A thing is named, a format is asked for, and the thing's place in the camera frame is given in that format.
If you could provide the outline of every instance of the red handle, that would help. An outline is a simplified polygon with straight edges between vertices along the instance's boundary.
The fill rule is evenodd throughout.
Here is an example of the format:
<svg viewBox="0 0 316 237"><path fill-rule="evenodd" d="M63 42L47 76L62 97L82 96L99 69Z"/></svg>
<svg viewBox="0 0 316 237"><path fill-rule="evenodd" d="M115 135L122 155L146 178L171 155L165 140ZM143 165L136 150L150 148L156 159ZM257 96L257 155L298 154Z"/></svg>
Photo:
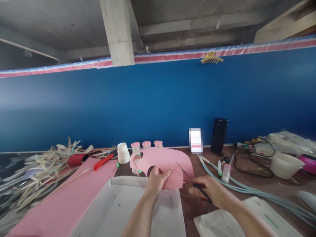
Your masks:
<svg viewBox="0 0 316 237"><path fill-rule="evenodd" d="M103 158L102 160L100 160L98 163L96 163L93 166L93 170L97 171L102 165L104 165L106 162L108 162L110 159L113 158L113 153L105 158Z"/></svg>

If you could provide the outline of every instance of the electric wire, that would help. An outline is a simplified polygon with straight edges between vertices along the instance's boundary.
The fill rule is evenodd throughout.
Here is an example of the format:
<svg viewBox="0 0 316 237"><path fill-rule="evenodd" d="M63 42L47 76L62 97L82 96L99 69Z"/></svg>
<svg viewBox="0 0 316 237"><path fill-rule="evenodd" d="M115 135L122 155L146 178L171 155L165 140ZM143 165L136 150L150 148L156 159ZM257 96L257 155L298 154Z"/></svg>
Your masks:
<svg viewBox="0 0 316 237"><path fill-rule="evenodd" d="M268 144L272 147L272 149L273 149L273 154L272 154L272 155L269 155L269 156L265 156L265 155L260 155L260 154L258 154L258 153L250 152L250 151L249 151L249 153L248 153L249 159L250 159L252 162L254 162L254 163L256 163L257 165L259 165L259 166L261 166L262 168L264 168L265 170L267 170L267 171L270 173L270 175L269 175L269 176L265 176L265 175L261 175L261 174L256 174L256 173L247 172L247 171L242 170L241 168L239 168L239 167L236 165L236 164L237 164L237 155L236 155L236 152L237 152L240 148L244 148L246 145L239 146L239 147L237 147L237 148L235 149L235 152L234 152L234 154L235 154L235 163L234 163L235 168L236 168L237 170L243 172L243 173L246 173L246 174L249 174L249 175L253 175L253 176L256 176L256 177L260 177L260 178L272 178L272 177L274 176L273 173L272 173L272 171L271 171L268 167L264 166L263 164L261 164L261 163L255 161L255 160L250 156L250 154L259 155L259 156L261 156L261 157L267 157L267 158L268 158L268 157L272 157L272 156L276 153L276 150L275 150L274 147L271 145L271 143L268 142L266 139L264 139L264 138L262 138L262 137L255 137L254 139L256 139L256 138L259 138L259 139L261 139L261 140L264 140L266 143L268 143Z"/></svg>
<svg viewBox="0 0 316 237"><path fill-rule="evenodd" d="M208 163L209 165L211 165L214 169L218 170L218 168L212 164L211 162L209 162L207 159L205 159L203 156L201 156L200 154L197 154L197 156L199 157L199 160L203 166L203 168L205 169L205 171L213 178L215 178L219 183L221 183L222 185L234 190L234 191L237 191L237 192L240 192L240 193L244 193L244 194L252 194L252 195L256 195L256 196L260 196L260 197L263 197L263 198L266 198L284 208L286 208L287 210L289 210L290 212L292 212L294 215L296 215L298 218L300 218L301 220L303 220L304 222L306 222L307 224L309 224L310 226L312 226L314 229L316 229L316 226L314 224L312 224L310 221L308 221L307 219L309 220L312 220L312 221L316 221L316 215L307 211L306 209L290 202L290 201L287 201L285 199L282 199L280 197L277 197L275 195L272 195L272 194L269 194L269 193L265 193L265 192L262 192L262 191L259 191L257 189L254 189L254 188L251 188L251 187L248 187L238 181L236 181L235 179L233 179L232 177L230 177L230 180L235 183L236 185L238 185L239 187L236 187L236 186L233 186L233 185L230 185L230 184L227 184L223 181L221 181L220 179L218 179L211 171L209 171L209 169L206 167L205 163Z"/></svg>

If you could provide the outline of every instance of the concrete pillar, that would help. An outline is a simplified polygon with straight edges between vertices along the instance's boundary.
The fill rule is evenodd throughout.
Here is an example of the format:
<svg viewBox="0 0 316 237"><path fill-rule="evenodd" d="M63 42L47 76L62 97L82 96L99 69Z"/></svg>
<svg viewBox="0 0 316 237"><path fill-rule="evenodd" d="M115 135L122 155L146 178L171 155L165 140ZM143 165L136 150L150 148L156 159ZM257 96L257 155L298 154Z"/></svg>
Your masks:
<svg viewBox="0 0 316 237"><path fill-rule="evenodd" d="M126 0L100 0L100 5L113 66L134 65Z"/></svg>

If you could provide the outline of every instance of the wooden table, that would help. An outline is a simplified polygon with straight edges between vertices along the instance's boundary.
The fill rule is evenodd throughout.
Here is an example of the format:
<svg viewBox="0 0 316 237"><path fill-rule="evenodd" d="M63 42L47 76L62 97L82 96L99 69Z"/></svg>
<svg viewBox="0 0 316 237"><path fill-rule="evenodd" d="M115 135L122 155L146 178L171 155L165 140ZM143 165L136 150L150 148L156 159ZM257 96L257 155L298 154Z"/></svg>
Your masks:
<svg viewBox="0 0 316 237"><path fill-rule="evenodd" d="M207 175L206 171L202 167L198 157L195 154L191 154L188 148L178 148L184 153L186 153L193 165L193 170L195 176L203 176ZM229 157L234 152L234 148L230 146L226 146L223 149L223 153ZM219 155L214 155L210 152L209 147L204 148L203 154L206 159L208 159L212 164L217 165L217 161L221 158ZM263 163L265 165L269 165L270 160L252 156L256 161ZM251 162L245 153L237 154L238 158L238 167L241 167L243 170L254 171L257 170L257 165ZM207 165L208 169L213 173L217 174L217 171L213 169L210 165ZM268 175L264 171L259 171L260 174ZM131 168L129 167L129 163L125 165L121 165L118 168L115 176L136 176L132 173ZM298 201L296 197L296 193L298 190L307 191L311 193L315 193L316 191L316 180L313 180L303 174L296 174L294 176L295 180L300 183L296 184L292 180L284 180L278 177L273 178L259 178L254 177L248 174L244 174L238 171L234 166L232 166L231 176L236 179L238 182L241 182L249 187L256 188L260 191L267 192L286 200L289 200L299 206L302 204ZM188 193L188 189L192 187L192 184L184 184L183 188L180 189L180 196L182 202L184 223L186 228L186 233L188 237L191 236L199 236L198 230L194 224L193 218L206 214L210 211L215 211L218 208L214 205L210 205L208 203L202 204L197 198L193 197ZM235 191L230 190L234 195L236 195L240 200L244 200L250 198L251 195L241 194ZM316 230L314 230L311 226L303 222L301 219L296 217L290 211L287 211L285 208L280 207L273 202L266 200L270 206L272 206L285 220L287 220L294 228L296 228L302 235L304 236L316 236Z"/></svg>

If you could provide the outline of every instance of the black water bottle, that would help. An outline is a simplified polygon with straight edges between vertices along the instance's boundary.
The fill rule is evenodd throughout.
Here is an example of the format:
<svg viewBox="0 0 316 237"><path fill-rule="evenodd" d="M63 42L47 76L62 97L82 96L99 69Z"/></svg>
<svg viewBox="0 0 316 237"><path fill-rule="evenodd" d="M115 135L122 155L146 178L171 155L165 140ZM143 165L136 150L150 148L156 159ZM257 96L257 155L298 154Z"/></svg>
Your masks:
<svg viewBox="0 0 316 237"><path fill-rule="evenodd" d="M224 147L228 120L225 118L215 118L213 135L211 142L211 152L222 154Z"/></svg>

